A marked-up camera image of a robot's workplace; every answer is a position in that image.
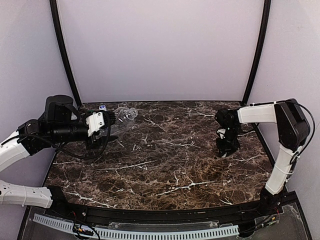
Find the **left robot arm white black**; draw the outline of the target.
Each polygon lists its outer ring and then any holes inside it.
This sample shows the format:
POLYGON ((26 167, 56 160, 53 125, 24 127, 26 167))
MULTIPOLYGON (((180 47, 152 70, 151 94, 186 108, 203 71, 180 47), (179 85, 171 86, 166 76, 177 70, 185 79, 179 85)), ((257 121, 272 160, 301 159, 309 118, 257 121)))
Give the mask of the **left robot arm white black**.
MULTIPOLYGON (((112 111, 79 112, 68 95, 49 96, 43 114, 20 125, 0 144, 0 169, 54 148, 73 158, 94 160, 105 151, 116 122, 112 111)), ((67 199, 58 186, 30 187, 0 182, 2 205, 62 208, 67 199)))

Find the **clear plastic bottle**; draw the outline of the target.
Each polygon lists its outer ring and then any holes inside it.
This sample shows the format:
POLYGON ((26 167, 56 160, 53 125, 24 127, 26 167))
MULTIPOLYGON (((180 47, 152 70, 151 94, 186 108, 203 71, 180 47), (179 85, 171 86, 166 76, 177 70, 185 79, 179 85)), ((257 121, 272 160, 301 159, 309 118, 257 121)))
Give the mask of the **clear plastic bottle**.
POLYGON ((119 136, 130 130, 134 126, 135 119, 139 114, 138 110, 134 107, 118 107, 113 112, 115 113, 116 119, 115 123, 111 126, 111 136, 119 136))

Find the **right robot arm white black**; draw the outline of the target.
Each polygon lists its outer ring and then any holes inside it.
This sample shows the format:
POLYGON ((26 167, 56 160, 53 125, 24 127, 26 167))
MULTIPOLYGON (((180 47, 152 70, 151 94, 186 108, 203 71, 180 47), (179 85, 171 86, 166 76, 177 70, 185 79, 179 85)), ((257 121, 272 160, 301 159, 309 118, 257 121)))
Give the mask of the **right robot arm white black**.
POLYGON ((265 215, 281 202, 286 183, 294 173, 298 159, 315 134, 315 124, 305 116, 308 109, 296 99, 280 100, 222 108, 214 119, 219 124, 215 140, 218 155, 225 158, 240 148, 238 136, 243 124, 274 123, 277 125, 279 152, 272 172, 262 188, 256 211, 265 215))

